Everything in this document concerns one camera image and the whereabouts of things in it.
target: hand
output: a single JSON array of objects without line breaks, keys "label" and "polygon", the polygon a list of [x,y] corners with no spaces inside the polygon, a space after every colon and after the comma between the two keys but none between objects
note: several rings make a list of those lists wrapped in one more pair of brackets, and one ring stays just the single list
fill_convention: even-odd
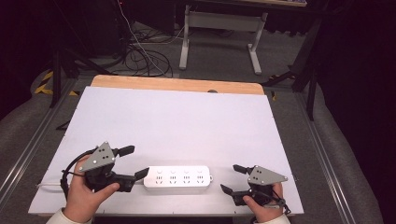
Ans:
[{"label": "hand", "polygon": [[[283,189],[282,189],[282,184],[280,183],[275,183],[273,185],[274,192],[280,197],[283,198]],[[244,196],[244,201],[247,204],[247,206],[250,208],[250,210],[254,213],[256,216],[256,219],[258,222],[266,222],[266,221],[271,221],[277,217],[282,216],[283,214],[283,207],[280,208],[265,208],[260,205],[258,205],[251,197],[249,196]]]},{"label": "hand", "polygon": [[[89,157],[90,156],[85,156],[76,163],[74,171],[76,174],[84,175],[84,173],[78,170],[78,167]],[[119,188],[120,184],[114,183],[97,192],[92,192],[92,190],[85,185],[84,176],[73,175],[64,215],[75,222],[88,222],[93,214],[95,214],[99,205]]]}]

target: white power strip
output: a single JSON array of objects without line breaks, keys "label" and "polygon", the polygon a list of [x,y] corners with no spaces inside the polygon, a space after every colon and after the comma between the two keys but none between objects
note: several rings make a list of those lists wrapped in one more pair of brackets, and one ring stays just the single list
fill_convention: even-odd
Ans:
[{"label": "white power strip", "polygon": [[147,190],[201,191],[212,176],[207,166],[150,166],[143,183]]}]

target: white desk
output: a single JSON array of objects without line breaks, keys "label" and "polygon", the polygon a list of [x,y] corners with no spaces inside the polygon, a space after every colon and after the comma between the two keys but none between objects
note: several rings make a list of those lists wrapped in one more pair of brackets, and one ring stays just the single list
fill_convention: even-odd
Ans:
[{"label": "white desk", "polygon": [[[192,195],[153,194],[136,183],[130,193],[115,193],[97,214],[251,214],[246,206],[235,206],[221,191],[220,184],[234,190],[248,189],[248,176],[235,172],[234,164],[260,165],[286,175],[289,181],[283,186],[288,206],[293,214],[304,212],[265,95],[89,87],[43,183],[58,182],[61,170],[71,160],[104,141],[112,147],[135,146],[133,154],[117,159],[113,169],[117,174],[132,175],[152,165],[206,165],[213,181],[206,191]],[[64,205],[60,187],[45,186],[37,191],[29,213],[50,215]]]}]

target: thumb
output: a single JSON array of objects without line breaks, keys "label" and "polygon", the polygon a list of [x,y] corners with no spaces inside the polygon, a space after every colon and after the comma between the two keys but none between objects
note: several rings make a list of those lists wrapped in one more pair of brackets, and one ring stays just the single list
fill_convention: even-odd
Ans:
[{"label": "thumb", "polygon": [[254,214],[258,214],[262,209],[250,196],[244,196],[243,200]]},{"label": "thumb", "polygon": [[119,183],[113,183],[104,189],[101,189],[95,193],[96,199],[99,203],[104,202],[108,197],[110,197],[114,192],[116,192],[120,188]]}]

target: finger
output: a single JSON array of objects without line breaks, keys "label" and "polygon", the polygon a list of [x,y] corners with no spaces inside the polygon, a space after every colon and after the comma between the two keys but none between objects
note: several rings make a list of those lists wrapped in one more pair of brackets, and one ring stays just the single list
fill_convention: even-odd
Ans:
[{"label": "finger", "polygon": [[273,185],[273,191],[280,197],[283,198],[283,187],[281,183],[275,183]]},{"label": "finger", "polygon": [[81,167],[82,164],[84,164],[84,162],[85,162],[89,157],[90,157],[90,155],[86,155],[86,156],[84,156],[83,158],[81,158],[81,159],[76,163],[76,166],[75,166],[75,169],[74,169],[74,173],[77,174],[77,175],[73,175],[72,182],[71,182],[72,185],[77,185],[77,186],[85,185],[84,176],[78,176],[78,175],[84,175],[84,172],[80,172],[80,171],[79,171],[79,167]]},{"label": "finger", "polygon": [[260,213],[262,207],[259,206],[250,196],[244,196],[243,200],[254,214]]},{"label": "finger", "polygon": [[110,197],[114,192],[116,192],[120,188],[119,183],[113,183],[104,189],[101,189],[95,193],[95,199],[97,202],[102,203],[104,202],[108,197]]}]

